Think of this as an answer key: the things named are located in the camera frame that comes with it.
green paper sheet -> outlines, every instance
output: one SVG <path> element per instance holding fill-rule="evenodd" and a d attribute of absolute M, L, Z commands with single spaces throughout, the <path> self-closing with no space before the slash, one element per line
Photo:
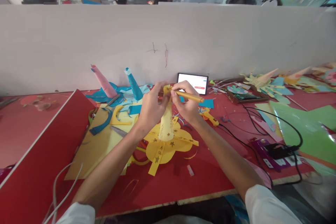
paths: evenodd
<path fill-rule="evenodd" d="M 309 112 L 291 108 L 282 103 L 269 102 L 275 114 L 292 124 L 302 135 L 300 151 L 336 165 L 336 143 L 321 125 L 335 130 L 336 110 L 326 106 Z M 287 123 L 278 119 L 283 139 L 287 145 L 298 145 L 298 134 Z"/>

electric cord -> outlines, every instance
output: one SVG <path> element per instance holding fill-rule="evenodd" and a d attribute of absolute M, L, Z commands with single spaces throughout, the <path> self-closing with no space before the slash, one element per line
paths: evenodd
<path fill-rule="evenodd" d="M 299 135 L 299 138 L 300 138 L 300 143 L 298 144 L 298 145 L 294 145 L 294 146 L 287 146 L 287 145 L 284 145 L 284 144 L 281 144 L 281 143 L 278 143 L 278 145 L 282 145 L 282 146 L 284 146 L 284 148 L 285 149 L 287 149 L 288 150 L 288 153 L 290 154 L 290 155 L 293 155 L 294 156 L 294 161 L 295 161 L 295 167 L 296 167 L 296 170 L 297 170 L 297 173 L 298 173 L 298 175 L 299 175 L 299 180 L 298 181 L 295 181 L 295 182 L 288 182 L 288 183 L 284 183 L 284 184 L 281 184 L 281 185 L 291 185 L 291 184 L 298 184 L 298 183 L 300 183 L 300 182 L 302 182 L 303 180 L 302 180 L 302 175 L 301 175 L 301 172 L 300 172 L 300 170 L 299 170 L 299 167 L 298 167 L 298 158 L 297 158 L 297 156 L 296 156 L 296 154 L 295 154 L 295 151 L 296 150 L 298 150 L 301 146 L 302 146 L 302 144 L 303 144 L 303 138 L 302 138 L 302 135 L 300 134 L 300 132 L 292 125 L 292 124 L 290 124 L 289 122 L 287 122 L 286 120 L 284 120 L 284 119 L 282 119 L 281 117 L 279 117 L 279 116 L 277 116 L 277 115 L 274 115 L 274 114 L 272 114 L 272 113 L 269 113 L 269 112 L 267 112 L 267 111 L 264 111 L 264 110 L 261 110 L 261 109 L 258 109 L 258 108 L 253 108 L 253 107 L 245 107 L 244 106 L 244 104 L 242 104 L 243 105 L 243 107 L 246 109 L 246 111 L 247 111 L 247 113 L 248 113 L 248 115 L 249 115 L 249 117 L 250 117 L 250 119 L 251 119 L 251 121 L 252 121 L 252 123 L 253 123 L 253 126 L 255 127 L 255 129 L 260 133 L 260 134 L 262 134 L 258 129 L 257 129 L 257 127 L 256 127 L 256 125 L 254 124 L 254 121 L 253 121 L 253 119 L 252 119 L 252 117 L 251 117 L 251 114 L 250 114 L 250 112 L 252 112 L 252 113 L 254 113 L 253 111 L 251 111 L 251 110 L 249 110 L 249 109 L 255 109 L 255 110 L 258 110 L 258 111 L 262 111 L 262 112 L 264 112 L 264 113 L 267 113 L 267 114 L 270 114 L 270 115 L 272 115 L 272 116 L 275 116 L 275 117 L 277 117 L 277 118 L 279 118 L 280 120 L 282 120 L 283 122 L 285 122 L 285 123 L 287 123 L 289 126 L 291 126 L 294 130 L 295 130 L 295 132 Z M 229 131 L 228 130 L 228 128 L 226 128 L 224 125 L 222 125 L 222 124 L 219 124 L 220 126 L 222 126 L 222 127 L 224 127 L 236 140 L 238 140 L 240 143 L 242 143 L 242 144 L 244 144 L 245 146 L 247 146 L 247 147 L 249 147 L 251 150 L 253 150 L 253 152 L 254 152 L 254 154 L 255 154 L 255 156 L 256 156 L 256 158 L 257 158 L 257 162 L 258 162 L 258 164 L 260 165 L 260 167 L 261 167 L 261 169 L 263 169 L 263 171 L 268 175 L 268 177 L 269 177 L 269 179 L 270 179 L 270 181 L 271 181 L 271 187 L 273 188 L 273 181 L 272 181 L 272 179 L 271 179 L 271 177 L 269 176 L 269 174 L 266 172 L 266 170 L 263 168 L 263 166 L 261 165 L 261 163 L 260 163 L 260 161 L 259 161 L 259 158 L 258 158 L 258 156 L 257 156 L 257 153 L 255 152 L 255 150 L 252 148 L 252 147 L 250 147 L 249 145 L 247 145 L 247 144 L 245 144 L 244 142 L 242 142 L 240 139 L 238 139 L 236 136 L 234 136 L 233 134 L 232 134 L 232 132 L 231 131 Z"/>
<path fill-rule="evenodd" d="M 264 167 L 262 166 L 262 164 L 261 164 L 261 162 L 260 162 L 260 160 L 259 160 L 259 158 L 258 158 L 258 155 L 257 155 L 257 153 L 256 153 L 256 151 L 251 147 L 251 146 L 249 146 L 249 145 L 247 145 L 246 143 L 244 143 L 243 141 L 241 141 L 239 138 L 237 138 L 227 127 L 225 127 L 223 124 L 219 124 L 220 126 L 222 126 L 223 128 L 225 128 L 230 134 L 231 134 L 231 136 L 232 137 L 234 137 L 236 140 L 238 140 L 241 144 L 243 144 L 243 145 L 245 145 L 245 146 L 247 146 L 248 148 L 250 148 L 252 151 L 253 151 L 253 153 L 254 153 L 254 155 L 255 155 L 255 158 L 257 159 L 257 162 L 258 162 L 258 164 L 259 164 L 259 167 L 266 173 L 266 175 L 268 176 L 268 178 L 269 178 L 269 180 L 270 180 L 270 182 L 271 182 L 271 189 L 273 188 L 273 181 L 272 181 L 272 179 L 271 179 L 271 176 L 268 174 L 268 172 L 264 169 Z"/>

tablet screen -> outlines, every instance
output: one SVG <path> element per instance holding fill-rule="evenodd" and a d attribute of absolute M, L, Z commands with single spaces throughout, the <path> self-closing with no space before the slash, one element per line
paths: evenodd
<path fill-rule="evenodd" d="M 208 76 L 179 73 L 177 82 L 188 81 L 200 95 L 205 95 L 207 93 L 208 78 Z"/>

paper flower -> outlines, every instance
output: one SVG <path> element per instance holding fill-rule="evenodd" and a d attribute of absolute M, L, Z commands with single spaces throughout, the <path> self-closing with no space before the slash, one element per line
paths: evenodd
<path fill-rule="evenodd" d="M 326 71 L 323 79 L 325 79 L 331 85 L 336 86 L 336 68 L 330 71 Z"/>

white wall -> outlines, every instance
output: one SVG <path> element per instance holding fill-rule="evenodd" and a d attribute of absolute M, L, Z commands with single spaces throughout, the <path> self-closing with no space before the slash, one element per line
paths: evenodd
<path fill-rule="evenodd" d="M 109 81 L 176 81 L 178 72 L 300 70 L 335 60 L 336 12 L 260 6 L 2 5 L 0 93 L 99 88 Z M 158 51 L 152 49 L 152 43 Z M 165 68 L 165 45 L 168 65 Z"/>

